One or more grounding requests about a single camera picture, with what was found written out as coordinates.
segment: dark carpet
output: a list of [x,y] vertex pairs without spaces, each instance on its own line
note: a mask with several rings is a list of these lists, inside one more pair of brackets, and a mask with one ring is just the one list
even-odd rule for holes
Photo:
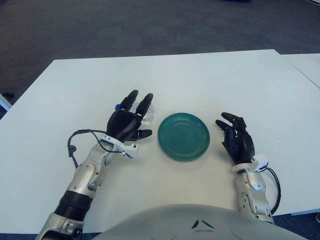
[[[0,93],[14,93],[12,104],[54,59],[260,49],[320,53],[320,7],[305,0],[0,0]],[[320,239],[314,214],[274,220]]]

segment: black cable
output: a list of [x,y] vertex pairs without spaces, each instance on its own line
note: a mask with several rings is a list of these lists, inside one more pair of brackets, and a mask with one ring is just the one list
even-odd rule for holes
[[[110,151],[107,150],[104,146],[102,146],[101,142],[99,141],[97,135],[95,133],[103,133],[103,134],[107,134],[105,131],[102,130],[91,130],[91,129],[81,129],[78,131],[75,131],[68,139],[67,142],[67,148],[68,148],[68,154],[69,154],[69,158],[72,158],[73,160],[73,164],[75,166],[75,168],[77,169],[79,167],[77,160],[74,156],[74,152],[77,150],[76,146],[71,145],[71,140],[74,136],[78,135],[78,134],[87,134],[87,133],[92,133],[93,136],[95,137],[95,139],[97,140],[98,144],[100,145],[100,147],[105,150],[108,153],[122,153],[122,151]],[[129,154],[125,153],[125,155],[131,159],[133,159],[133,157],[131,157]]]
[[278,207],[279,207],[279,204],[280,204],[280,199],[281,199],[281,187],[280,187],[279,178],[277,177],[275,171],[274,171],[272,168],[270,168],[270,167],[266,167],[263,171],[265,171],[265,170],[268,170],[268,171],[272,174],[272,176],[273,176],[273,178],[274,178],[274,181],[275,181],[275,184],[276,184],[276,187],[277,187],[277,190],[278,190],[278,195],[277,195],[277,197],[276,197],[275,205],[274,205],[274,207],[270,210],[271,214],[273,215],[273,214],[277,211],[277,209],[278,209]]
[[95,131],[91,131],[91,133],[93,134],[93,136],[95,137],[96,141],[98,142],[98,144],[100,145],[100,147],[105,150],[106,152],[109,152],[109,153],[122,153],[122,151],[110,151],[110,150],[107,150],[104,148],[104,146],[102,146],[101,142],[99,141],[97,135],[95,134]]

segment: robotic arm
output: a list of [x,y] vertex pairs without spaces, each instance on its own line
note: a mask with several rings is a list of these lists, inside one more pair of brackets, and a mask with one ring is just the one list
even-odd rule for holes
[[[52,212],[36,240],[73,239],[83,230],[84,219],[96,196],[96,190],[103,183],[108,162],[115,154],[122,154],[129,158],[138,156],[138,144],[124,145],[125,141],[137,141],[149,137],[151,130],[138,130],[141,121],[148,111],[153,94],[149,93],[139,104],[135,113],[129,112],[138,91],[132,91],[124,98],[120,108],[115,111],[107,123],[106,131],[83,129],[74,132],[68,140],[69,157],[73,159],[75,173],[68,185],[58,207]],[[72,137],[78,134],[92,133],[97,139],[86,160],[78,165],[74,152],[77,150],[71,145]]]
[[[281,197],[278,177],[267,167],[268,159],[264,155],[255,155],[254,143],[246,131],[244,119],[227,112],[223,112],[221,116],[232,124],[229,125],[221,120],[215,121],[224,131],[222,145],[235,165],[231,170],[236,175],[240,211],[262,221],[274,223],[272,214],[277,210]],[[266,183],[261,175],[265,170],[269,170],[273,175],[279,192],[272,210],[266,198]]]

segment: teal ceramic plate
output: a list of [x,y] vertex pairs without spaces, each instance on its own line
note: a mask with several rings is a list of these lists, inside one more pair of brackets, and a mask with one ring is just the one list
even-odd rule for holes
[[173,159],[191,161],[208,149],[210,135],[206,125],[196,116],[175,113],[160,124],[158,140],[162,150]]

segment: silver robotic forearm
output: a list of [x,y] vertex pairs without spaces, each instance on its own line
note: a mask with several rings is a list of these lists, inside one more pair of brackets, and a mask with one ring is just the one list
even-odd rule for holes
[[58,207],[49,215],[36,240],[77,237],[82,232],[84,218],[96,196],[96,190],[105,179],[108,161],[119,152],[132,158],[138,154],[137,144],[127,146],[107,135],[99,140],[106,150],[112,152],[105,151],[98,143],[93,146],[86,160],[75,170],[73,180]]
[[274,224],[266,198],[266,182],[259,172],[267,164],[266,157],[260,154],[253,157],[252,163],[238,164],[232,171],[236,174],[240,211]]

